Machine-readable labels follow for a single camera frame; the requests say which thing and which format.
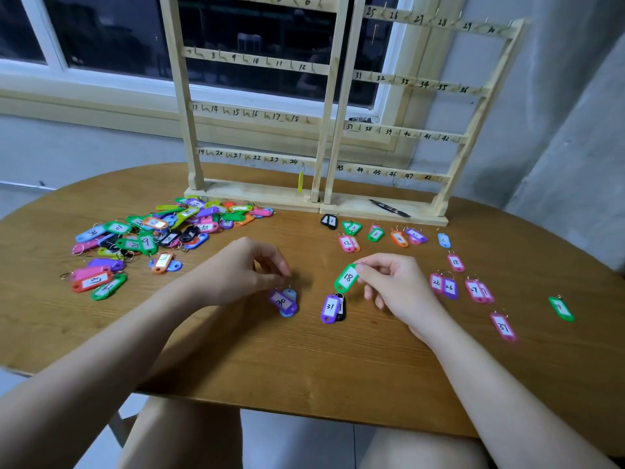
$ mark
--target window frame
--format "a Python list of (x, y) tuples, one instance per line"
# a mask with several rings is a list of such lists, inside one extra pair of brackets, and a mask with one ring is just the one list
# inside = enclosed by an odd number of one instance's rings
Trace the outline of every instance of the window frame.
[[(0, 59), (0, 112), (25, 117), (112, 128), (122, 131), (181, 137), (174, 83), (158, 78), (69, 67), (43, 0), (21, 0), (39, 41), (47, 65)], [(434, 13), (443, 5), (450, 15), (465, 0), (399, 0), (398, 8)], [(438, 78), (451, 44), (451, 33), (434, 33), (426, 27), (394, 23), (382, 71), (397, 75), (417, 73), (429, 66)], [(246, 92), (223, 87), (191, 85), (198, 102), (230, 104), (245, 108), (277, 110), (289, 114), (322, 116), (323, 102)], [(433, 95), (414, 89), (379, 84), (372, 109), (348, 106), (347, 117), (371, 117), (373, 123), (420, 127)], [(337, 105), (332, 108), (336, 117)], [(288, 123), (259, 128), (230, 119), (196, 117), (198, 139), (240, 148), (263, 149), (304, 156), (316, 154), (316, 133), (304, 134)], [(341, 157), (371, 165), (406, 167), (414, 141), (396, 138), (362, 140), (345, 132)]]

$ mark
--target leg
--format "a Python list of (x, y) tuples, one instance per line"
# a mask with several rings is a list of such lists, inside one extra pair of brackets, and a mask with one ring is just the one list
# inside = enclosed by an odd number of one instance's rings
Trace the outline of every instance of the leg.
[(241, 412), (231, 406), (151, 396), (118, 469), (241, 469)]
[(360, 469), (488, 469), (478, 441), (380, 428)]

